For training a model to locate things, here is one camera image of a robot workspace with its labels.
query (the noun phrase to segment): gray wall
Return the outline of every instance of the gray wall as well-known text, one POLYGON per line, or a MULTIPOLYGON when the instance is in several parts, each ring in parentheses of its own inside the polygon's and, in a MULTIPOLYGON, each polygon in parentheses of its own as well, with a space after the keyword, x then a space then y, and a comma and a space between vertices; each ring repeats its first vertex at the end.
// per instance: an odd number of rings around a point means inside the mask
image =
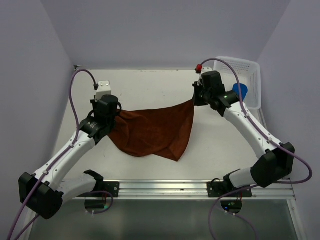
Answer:
POLYGON ((290 0, 42 0, 70 59, 92 68, 256 61, 290 0))
MULTIPOLYGON (((271 132, 314 170, 311 181, 295 185, 298 209, 310 240, 319 239, 320 181, 320 1, 292 0, 259 57, 262 109, 271 132)), ((292 178, 308 175, 294 165, 292 178)))
POLYGON ((21 206, 20 175, 52 153, 73 68, 38 0, 1 0, 0 32, 0 239, 6 239, 21 206))

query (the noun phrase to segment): gray floor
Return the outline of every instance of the gray floor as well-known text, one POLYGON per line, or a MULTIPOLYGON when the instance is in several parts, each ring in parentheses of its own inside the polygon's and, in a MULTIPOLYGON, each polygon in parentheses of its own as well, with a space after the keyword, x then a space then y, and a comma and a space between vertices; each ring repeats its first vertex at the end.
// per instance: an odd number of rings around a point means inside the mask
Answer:
MULTIPOLYGON (((209 240, 210 200, 116 200, 103 214, 85 214, 74 199, 49 220, 40 218, 30 240, 209 240)), ((260 240, 296 240, 285 200, 243 201, 241 215, 250 219, 260 240)), ((253 240, 241 219, 215 209, 212 226, 220 240, 253 240)))

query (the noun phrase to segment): white basket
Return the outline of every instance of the white basket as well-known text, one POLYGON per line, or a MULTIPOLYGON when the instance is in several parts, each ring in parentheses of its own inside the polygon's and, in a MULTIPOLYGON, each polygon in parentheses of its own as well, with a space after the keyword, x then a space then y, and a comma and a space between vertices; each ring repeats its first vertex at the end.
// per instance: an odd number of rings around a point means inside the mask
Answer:
MULTIPOLYGON (((244 99, 249 109, 258 110, 261 108, 261 73, 260 65, 254 61, 243 60, 227 56, 218 56, 217 59, 224 60, 233 67, 239 77, 240 83, 248 87, 248 93, 244 99)), ((221 75, 225 90, 232 90, 236 78, 232 71, 222 62, 215 61, 213 70, 221 75)))

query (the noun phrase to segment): blue object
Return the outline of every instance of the blue object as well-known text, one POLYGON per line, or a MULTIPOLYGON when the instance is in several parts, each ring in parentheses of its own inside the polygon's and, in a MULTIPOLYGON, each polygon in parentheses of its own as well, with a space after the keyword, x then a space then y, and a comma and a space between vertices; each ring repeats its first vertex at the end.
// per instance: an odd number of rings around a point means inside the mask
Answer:
MULTIPOLYGON (((241 93, 242 93, 242 100, 245 100, 246 95, 247 95, 247 93, 248 93, 248 87, 247 87, 246 85, 240 83, 240 88, 241 88, 241 93)), ((235 83, 235 84, 233 85, 232 90, 235 91, 236 94, 239 95, 239 88, 238 88, 238 84, 237 84, 237 83, 235 83)))

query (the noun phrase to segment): folded cloth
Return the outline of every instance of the folded cloth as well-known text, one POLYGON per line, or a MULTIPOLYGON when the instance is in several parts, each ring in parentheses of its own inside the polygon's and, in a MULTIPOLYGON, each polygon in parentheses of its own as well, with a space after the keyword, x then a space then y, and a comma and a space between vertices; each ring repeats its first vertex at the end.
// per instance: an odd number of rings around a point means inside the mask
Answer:
POLYGON ((177 162, 188 146, 194 112, 192 100, 160 109, 122 110, 108 136, 131 156, 155 154, 177 162))

